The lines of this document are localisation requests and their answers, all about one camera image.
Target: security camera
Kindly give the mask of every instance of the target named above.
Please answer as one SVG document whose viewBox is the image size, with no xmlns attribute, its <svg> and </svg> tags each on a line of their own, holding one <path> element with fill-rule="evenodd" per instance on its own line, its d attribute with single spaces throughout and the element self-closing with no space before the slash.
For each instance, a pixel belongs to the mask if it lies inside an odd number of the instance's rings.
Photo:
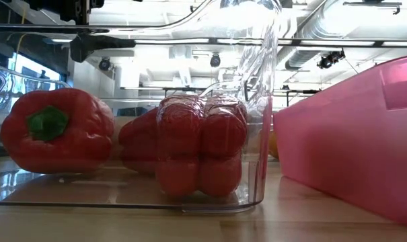
<svg viewBox="0 0 407 242">
<path fill-rule="evenodd" d="M 110 59 L 108 57 L 103 57 L 102 61 L 98 64 L 98 68 L 102 71 L 109 71 L 110 65 Z"/>
<path fill-rule="evenodd" d="M 213 54 L 210 63 L 211 67 L 219 67 L 219 65 L 221 64 L 221 59 L 219 58 L 218 54 Z"/>
<path fill-rule="evenodd" d="M 333 51 L 329 53 L 328 56 L 322 56 L 322 59 L 319 61 L 319 63 L 317 63 L 317 67 L 319 67 L 320 69 L 328 69 L 342 59 L 345 59 L 344 50 Z"/>
</svg>

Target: plastic container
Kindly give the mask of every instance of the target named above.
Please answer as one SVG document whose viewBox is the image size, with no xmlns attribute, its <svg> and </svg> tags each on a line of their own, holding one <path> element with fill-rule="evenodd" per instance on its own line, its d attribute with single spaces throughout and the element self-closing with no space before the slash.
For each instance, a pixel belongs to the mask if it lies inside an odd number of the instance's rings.
<svg viewBox="0 0 407 242">
<path fill-rule="evenodd" d="M 282 173 L 407 225 L 407 57 L 273 116 Z"/>
<path fill-rule="evenodd" d="M 160 27 L 0 26 L 18 50 L 0 67 L 0 204 L 260 203 L 280 10 L 205 1 Z"/>
</svg>

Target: bell pepper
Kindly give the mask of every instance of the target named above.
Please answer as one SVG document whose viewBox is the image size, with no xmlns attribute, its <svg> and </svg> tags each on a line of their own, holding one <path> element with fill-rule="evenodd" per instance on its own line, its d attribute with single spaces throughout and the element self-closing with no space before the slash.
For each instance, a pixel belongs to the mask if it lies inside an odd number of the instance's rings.
<svg viewBox="0 0 407 242">
<path fill-rule="evenodd" d="M 204 100 L 193 95 L 173 95 L 160 102 L 157 113 L 159 156 L 197 157 Z"/>
<path fill-rule="evenodd" d="M 154 174 L 157 156 L 157 108 L 124 125 L 118 135 L 123 147 L 120 158 L 126 168 L 142 174 Z"/>
<path fill-rule="evenodd" d="M 247 135 L 246 108 L 235 97 L 210 97 L 202 122 L 200 153 L 211 157 L 231 157 L 242 149 Z"/>
<path fill-rule="evenodd" d="M 180 198 L 199 189 L 222 197 L 239 186 L 247 128 L 246 108 L 238 99 L 167 97 L 158 108 L 157 129 L 155 175 L 168 196 Z"/>
<path fill-rule="evenodd" d="M 73 88 L 21 96 L 1 126 L 10 157 L 35 173 L 84 173 L 110 155 L 114 117 L 98 98 Z"/>
<path fill-rule="evenodd" d="M 232 157 L 202 157 L 198 172 L 198 188 L 214 198 L 228 196 L 242 178 L 241 154 Z"/>
</svg>

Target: wooden surface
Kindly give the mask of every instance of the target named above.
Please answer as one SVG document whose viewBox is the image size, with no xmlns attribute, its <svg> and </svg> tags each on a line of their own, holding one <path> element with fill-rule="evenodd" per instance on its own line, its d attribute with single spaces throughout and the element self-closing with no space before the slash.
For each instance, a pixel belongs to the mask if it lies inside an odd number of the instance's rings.
<svg viewBox="0 0 407 242">
<path fill-rule="evenodd" d="M 270 163 L 266 197 L 237 214 L 0 206 L 0 241 L 407 241 L 407 228 L 281 177 Z"/>
</svg>

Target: pink plastic bin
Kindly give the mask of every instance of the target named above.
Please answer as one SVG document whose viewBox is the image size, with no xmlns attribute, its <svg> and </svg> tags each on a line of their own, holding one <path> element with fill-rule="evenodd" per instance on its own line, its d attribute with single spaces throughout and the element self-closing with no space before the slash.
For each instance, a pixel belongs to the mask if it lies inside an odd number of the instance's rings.
<svg viewBox="0 0 407 242">
<path fill-rule="evenodd" d="M 407 225 L 407 57 L 273 119 L 284 175 Z"/>
</svg>

